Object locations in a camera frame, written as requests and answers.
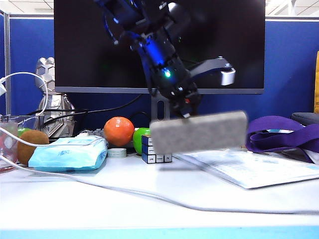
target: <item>monitor stand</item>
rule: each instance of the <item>monitor stand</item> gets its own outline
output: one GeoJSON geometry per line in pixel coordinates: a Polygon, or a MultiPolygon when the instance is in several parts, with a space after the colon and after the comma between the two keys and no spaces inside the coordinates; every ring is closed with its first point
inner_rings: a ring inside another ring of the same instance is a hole
{"type": "Polygon", "coordinates": [[[160,94],[156,94],[156,96],[152,97],[151,117],[152,120],[169,120],[170,109],[168,99],[160,94]]]}

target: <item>gray sponge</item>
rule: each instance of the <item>gray sponge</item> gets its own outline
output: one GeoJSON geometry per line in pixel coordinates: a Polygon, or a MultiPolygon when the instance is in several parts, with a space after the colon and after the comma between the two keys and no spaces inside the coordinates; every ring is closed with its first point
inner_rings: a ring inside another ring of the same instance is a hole
{"type": "Polygon", "coordinates": [[[245,144],[247,116],[238,111],[154,121],[150,129],[156,154],[235,147],[245,144]]]}

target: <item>tape roll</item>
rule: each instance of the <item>tape roll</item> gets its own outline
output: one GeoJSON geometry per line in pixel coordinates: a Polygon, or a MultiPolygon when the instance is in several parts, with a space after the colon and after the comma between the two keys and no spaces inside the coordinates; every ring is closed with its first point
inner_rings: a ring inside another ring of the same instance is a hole
{"type": "Polygon", "coordinates": [[[126,148],[110,148],[108,149],[108,157],[124,158],[126,157],[126,148]]]}

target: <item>silver robot figurine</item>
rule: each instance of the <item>silver robot figurine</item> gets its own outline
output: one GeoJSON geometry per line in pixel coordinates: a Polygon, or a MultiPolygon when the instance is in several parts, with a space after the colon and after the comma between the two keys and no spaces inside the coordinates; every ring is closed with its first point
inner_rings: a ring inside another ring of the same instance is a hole
{"type": "MultiPolygon", "coordinates": [[[[40,58],[36,64],[35,73],[43,78],[48,88],[48,104],[47,109],[50,110],[74,110],[74,106],[70,103],[65,93],[55,92],[55,63],[54,58],[40,58]]],[[[43,82],[35,78],[35,85],[43,92],[43,98],[40,101],[38,110],[43,108],[45,103],[45,87],[43,82]]],[[[72,114],[74,112],[44,112],[44,124],[59,116],[72,114]]],[[[57,119],[44,126],[44,131],[49,137],[71,137],[73,134],[75,121],[73,116],[57,119]]]]}

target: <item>robotic arm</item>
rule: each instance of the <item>robotic arm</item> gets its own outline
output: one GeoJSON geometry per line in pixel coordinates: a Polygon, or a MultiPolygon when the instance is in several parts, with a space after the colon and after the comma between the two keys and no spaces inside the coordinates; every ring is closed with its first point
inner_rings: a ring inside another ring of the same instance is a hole
{"type": "Polygon", "coordinates": [[[117,45],[124,37],[141,57],[149,93],[157,91],[170,102],[175,114],[187,118],[196,112],[201,96],[194,81],[214,71],[222,73],[222,85],[232,84],[235,70],[222,57],[205,60],[186,69],[173,46],[189,17],[183,7],[162,0],[95,0],[104,10],[105,29],[117,45]],[[119,39],[110,30],[111,17],[123,28],[119,39]]]}

